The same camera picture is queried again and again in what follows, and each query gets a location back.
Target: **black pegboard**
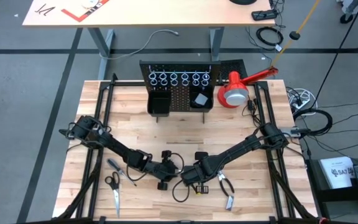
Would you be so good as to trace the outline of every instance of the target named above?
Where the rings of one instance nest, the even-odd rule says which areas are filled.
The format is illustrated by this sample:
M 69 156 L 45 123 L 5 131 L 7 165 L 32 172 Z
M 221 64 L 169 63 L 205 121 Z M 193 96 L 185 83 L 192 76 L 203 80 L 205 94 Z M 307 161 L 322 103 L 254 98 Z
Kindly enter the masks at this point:
M 202 80 L 202 76 L 205 73 L 208 73 L 209 80 L 208 86 L 202 86 L 199 84 L 200 88 L 203 88 L 208 91 L 214 90 L 216 85 L 216 80 L 219 76 L 220 71 L 220 62 L 142 62 L 140 61 L 140 69 L 142 71 L 142 76 L 146 85 L 147 92 L 151 91 L 170 91 L 171 95 L 171 104 L 170 111 L 176 112 L 208 112 L 211 108 L 194 108 L 190 106 L 190 87 L 193 85 L 193 75 L 195 72 L 200 76 L 200 81 Z M 156 73 L 157 84 L 152 85 L 152 81 L 149 78 L 151 72 Z M 162 85 L 162 80 L 159 77 L 161 72 L 166 72 L 166 85 Z M 177 75 L 176 86 L 172 85 L 171 73 L 175 72 Z M 182 75 L 183 72 L 186 72 L 188 75 L 189 84 L 187 86 L 183 86 Z
M 244 65 L 244 61 L 242 59 L 221 61 L 220 76 L 222 80 L 227 80 L 229 73 L 232 71 L 239 72 L 241 78 L 248 77 L 246 66 Z

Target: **tool holder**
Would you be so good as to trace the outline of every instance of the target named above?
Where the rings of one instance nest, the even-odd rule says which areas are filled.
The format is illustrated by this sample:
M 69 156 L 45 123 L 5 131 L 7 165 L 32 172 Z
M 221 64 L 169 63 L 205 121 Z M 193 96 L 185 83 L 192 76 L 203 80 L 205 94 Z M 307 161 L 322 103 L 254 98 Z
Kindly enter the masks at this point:
M 167 117 L 169 112 L 209 112 L 220 62 L 142 62 L 149 99 L 147 112 Z

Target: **silver ring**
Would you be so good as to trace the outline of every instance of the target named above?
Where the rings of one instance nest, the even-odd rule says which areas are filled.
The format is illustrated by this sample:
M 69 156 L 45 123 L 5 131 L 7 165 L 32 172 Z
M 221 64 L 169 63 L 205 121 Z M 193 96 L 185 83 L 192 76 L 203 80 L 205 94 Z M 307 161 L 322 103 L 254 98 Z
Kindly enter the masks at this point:
M 194 80 L 199 80 L 200 79 L 200 75 L 198 75 L 197 73 L 193 75 L 193 79 Z
M 150 73 L 149 75 L 149 79 L 155 79 L 156 77 L 157 75 L 154 72 Z
M 205 73 L 205 74 L 203 75 L 203 79 L 204 79 L 204 80 L 209 80 L 209 75 L 208 75 L 207 73 Z
M 200 81 L 198 80 L 193 80 L 193 86 L 198 86 L 200 84 Z
M 208 86 L 208 80 L 203 80 L 203 81 L 201 81 L 201 84 L 203 85 L 203 86 Z
M 177 86 L 178 85 L 178 80 L 176 80 L 176 79 L 171 80 L 171 85 Z
M 158 81 L 157 81 L 156 79 L 152 79 L 152 80 L 150 81 L 150 84 L 151 84 L 151 85 L 157 85 L 157 84 L 158 84 Z
M 161 80 L 161 85 L 167 85 L 167 84 L 168 84 L 168 81 L 166 79 Z
M 171 78 L 171 79 L 177 79 L 177 78 L 178 78 L 178 75 L 177 75 L 176 73 L 172 73 L 172 74 L 170 75 L 170 78 Z
M 161 73 L 158 77 L 159 77 L 161 80 L 167 79 L 167 75 L 166 75 L 165 73 Z
M 189 75 L 187 75 L 186 73 L 183 73 L 183 74 L 181 75 L 181 79 L 187 80 L 187 79 L 189 79 Z
M 182 81 L 181 81 L 181 84 L 182 84 L 183 86 L 188 86 L 188 85 L 189 85 L 189 81 L 188 81 L 188 80 L 182 80 Z

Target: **wooden desk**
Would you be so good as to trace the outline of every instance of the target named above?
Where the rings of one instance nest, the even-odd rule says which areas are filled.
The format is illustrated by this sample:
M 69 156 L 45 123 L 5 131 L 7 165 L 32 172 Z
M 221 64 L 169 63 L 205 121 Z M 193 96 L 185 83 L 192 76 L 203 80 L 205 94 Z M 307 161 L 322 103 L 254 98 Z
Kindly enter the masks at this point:
M 283 80 L 272 80 L 268 83 L 277 125 L 293 126 Z M 76 120 L 81 115 L 93 115 L 99 84 L 100 82 L 96 81 L 85 82 Z M 250 97 L 255 98 L 253 89 L 250 89 Z M 192 164 L 196 151 L 218 154 L 242 141 L 255 129 L 251 117 L 241 115 L 242 107 L 223 108 L 217 100 L 214 108 L 205 114 L 205 124 L 202 123 L 200 113 L 171 113 L 169 117 L 160 118 L 156 123 L 155 118 L 147 114 L 146 105 L 147 92 L 144 86 L 114 87 L 109 125 L 112 127 L 111 133 L 120 142 L 130 148 L 152 153 L 156 161 L 160 161 L 162 150 L 169 149 L 181 154 L 185 164 Z M 70 146 L 78 143 L 78 141 L 71 141 Z M 296 144 L 290 144 L 290 147 L 300 151 Z M 86 153 L 87 148 L 79 146 L 67 154 L 54 216 L 61 214 L 78 193 Z M 108 149 L 104 150 L 95 220 L 100 216 L 106 216 L 108 220 L 116 219 L 112 190 L 104 183 L 104 178 L 112 173 L 112 169 L 106 163 L 106 159 L 110 157 L 119 161 L 121 167 L 125 167 L 120 157 Z M 316 215 L 303 158 L 292 151 L 285 150 L 284 161 L 292 191 L 308 211 Z M 130 170 L 130 173 L 132 178 L 140 176 L 140 173 L 134 170 Z M 189 199 L 184 203 L 178 203 L 172 199 L 171 189 L 179 178 L 168 183 L 168 191 L 159 191 L 157 179 L 146 175 L 138 181 L 138 187 L 134 187 L 124 178 L 121 179 L 120 220 L 245 221 L 268 220 L 269 216 L 275 216 L 265 151 L 253 151 L 238 158 L 225 166 L 224 173 L 236 189 L 232 212 L 224 209 L 227 199 L 219 188 L 217 179 L 208 182 L 208 195 L 197 196 L 191 190 Z M 185 193 L 186 188 L 182 184 L 175 191 L 178 198 L 183 198 Z M 280 195 L 284 214 L 288 216 L 285 197 L 282 192 Z M 88 200 L 85 203 L 85 211 L 88 210 L 87 203 Z
M 33 0 L 23 26 L 86 27 L 103 57 L 111 57 L 114 30 L 109 30 L 105 39 L 99 27 L 215 27 L 210 29 L 209 41 L 211 60 L 218 61 L 224 27 L 275 24 L 274 19 L 254 21 L 251 16 L 252 11 L 269 10 L 269 0 L 257 0 L 248 6 L 229 0 L 99 0 L 103 5 L 81 22 L 63 13 L 67 10 L 80 18 L 89 11 L 83 7 L 84 1 L 87 0 Z M 102 58 L 98 80 L 106 78 L 107 64 L 108 60 Z

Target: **red lamp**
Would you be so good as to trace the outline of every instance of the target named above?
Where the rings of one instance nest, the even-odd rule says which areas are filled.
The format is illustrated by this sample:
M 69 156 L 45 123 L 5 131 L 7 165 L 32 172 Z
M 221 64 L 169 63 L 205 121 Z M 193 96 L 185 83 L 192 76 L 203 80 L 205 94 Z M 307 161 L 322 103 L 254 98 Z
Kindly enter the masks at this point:
M 218 101 L 226 108 L 236 108 L 247 100 L 248 89 L 246 85 L 277 73 L 277 68 L 271 67 L 250 77 L 240 79 L 238 72 L 231 72 L 229 73 L 229 83 L 222 86 L 218 91 Z

